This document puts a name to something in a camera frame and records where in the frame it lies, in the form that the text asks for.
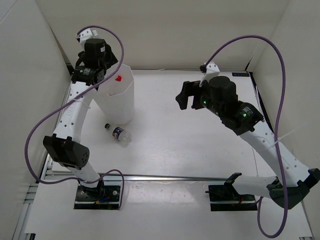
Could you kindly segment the red label plastic bottle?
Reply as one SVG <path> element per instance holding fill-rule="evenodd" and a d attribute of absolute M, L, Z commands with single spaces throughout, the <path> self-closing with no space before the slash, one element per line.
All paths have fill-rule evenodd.
<path fill-rule="evenodd" d="M 121 81 L 122 81 L 122 77 L 121 77 L 120 75 L 118 75 L 118 76 L 115 78 L 115 80 L 116 80 L 117 82 L 121 82 Z"/>

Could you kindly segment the Pepsi black cap bottle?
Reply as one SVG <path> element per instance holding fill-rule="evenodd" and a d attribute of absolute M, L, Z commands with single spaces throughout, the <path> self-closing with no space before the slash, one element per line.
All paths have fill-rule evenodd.
<path fill-rule="evenodd" d="M 120 126 L 115 126 L 110 123 L 104 125 L 106 131 L 123 146 L 128 146 L 132 140 L 132 135 L 127 130 Z"/>

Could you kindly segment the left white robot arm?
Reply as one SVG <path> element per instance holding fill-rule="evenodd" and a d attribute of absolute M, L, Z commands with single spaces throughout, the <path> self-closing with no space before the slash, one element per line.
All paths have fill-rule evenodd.
<path fill-rule="evenodd" d="M 90 150 L 81 144 L 81 132 L 89 106 L 97 94 L 91 86 L 102 81 L 107 69 L 117 63 L 111 48 L 101 38 L 84 42 L 71 77 L 69 104 L 62 112 L 60 122 L 51 136 L 45 136 L 43 145 L 52 160 L 71 171 L 87 189 L 93 200 L 105 194 L 99 174 L 89 163 Z"/>

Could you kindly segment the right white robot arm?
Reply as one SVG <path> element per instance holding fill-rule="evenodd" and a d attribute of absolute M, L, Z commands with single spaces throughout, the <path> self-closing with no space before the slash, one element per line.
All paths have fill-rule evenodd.
<path fill-rule="evenodd" d="M 181 110 L 187 108 L 193 97 L 192 109 L 206 108 L 222 124 L 247 142 L 275 173 L 271 177 L 252 177 L 234 173 L 221 186 L 230 200 L 241 195 L 256 195 L 272 199 L 278 206 L 288 209 L 300 203 L 320 180 L 318 168 L 308 168 L 281 143 L 258 109 L 238 99 L 236 84 L 226 76 L 216 76 L 209 81 L 185 81 L 175 100 Z"/>

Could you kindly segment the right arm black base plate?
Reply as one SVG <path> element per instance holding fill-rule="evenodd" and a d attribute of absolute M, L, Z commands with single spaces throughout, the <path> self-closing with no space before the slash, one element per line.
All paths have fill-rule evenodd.
<path fill-rule="evenodd" d="M 257 211 L 258 204 L 254 195 L 238 194 L 225 185 L 209 185 L 205 191 L 209 196 L 211 212 Z"/>

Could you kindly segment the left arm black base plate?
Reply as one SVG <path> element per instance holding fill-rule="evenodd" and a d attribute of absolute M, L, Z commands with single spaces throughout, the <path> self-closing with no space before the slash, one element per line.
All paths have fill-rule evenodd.
<path fill-rule="evenodd" d="M 123 188 L 100 181 L 97 188 L 78 185 L 73 208 L 75 210 L 119 210 Z"/>

